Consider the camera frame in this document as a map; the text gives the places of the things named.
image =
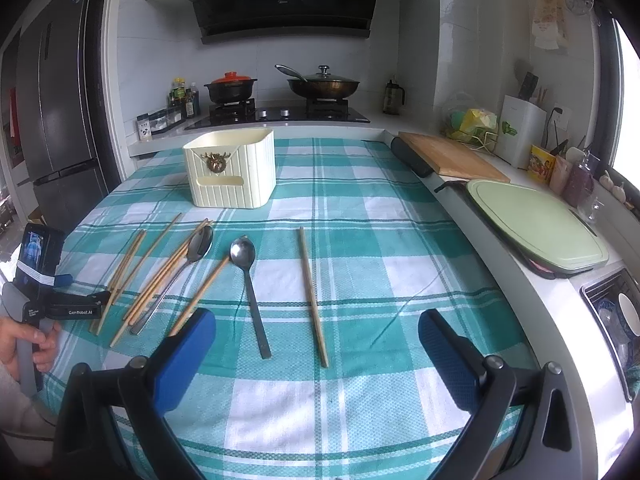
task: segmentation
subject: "hand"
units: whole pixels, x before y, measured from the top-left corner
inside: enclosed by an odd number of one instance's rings
[[[15,381],[20,380],[16,339],[24,339],[40,346],[40,351],[33,353],[33,362],[38,371],[46,373],[51,370],[58,353],[58,334],[60,323],[53,324],[48,335],[33,326],[16,323],[10,317],[0,317],[0,362],[6,367]]]

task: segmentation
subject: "wooden cutting board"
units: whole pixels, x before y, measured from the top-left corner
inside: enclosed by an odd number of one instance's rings
[[[441,176],[511,181],[504,173],[455,140],[407,132],[400,132],[399,137]]]

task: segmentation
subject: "red pot lid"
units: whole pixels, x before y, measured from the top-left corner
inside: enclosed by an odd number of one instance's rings
[[[238,72],[225,72],[225,76],[212,81],[212,83],[231,83],[233,81],[247,81],[251,79],[247,75],[238,75]]]

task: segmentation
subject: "cream plastic basket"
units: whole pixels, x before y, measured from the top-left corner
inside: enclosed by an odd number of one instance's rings
[[[209,132],[182,150],[198,207],[253,209],[266,204],[276,186],[270,128]]]

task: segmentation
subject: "checkered tablecloth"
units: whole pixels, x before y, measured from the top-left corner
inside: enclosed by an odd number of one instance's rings
[[[184,216],[112,308],[100,337],[66,323],[42,399],[58,410],[72,365],[123,366],[149,355],[200,283],[248,235],[255,294],[273,358],[263,361],[244,294],[229,265],[200,302],[218,322],[215,343],[167,420],[207,478],[425,479],[468,420],[417,335],[437,308],[484,354],[533,366],[516,317],[462,232],[415,175],[380,142],[276,141],[277,185],[255,210],[191,203],[181,150],[158,153],[105,198],[65,243],[58,272],[81,294],[108,282],[140,228],[148,247]],[[148,277],[203,218],[207,257],[178,280],[140,336],[109,342]],[[305,300],[297,228],[304,226],[331,367],[321,368]],[[118,423],[136,467],[152,476],[126,414]],[[512,413],[503,425],[516,422]]]

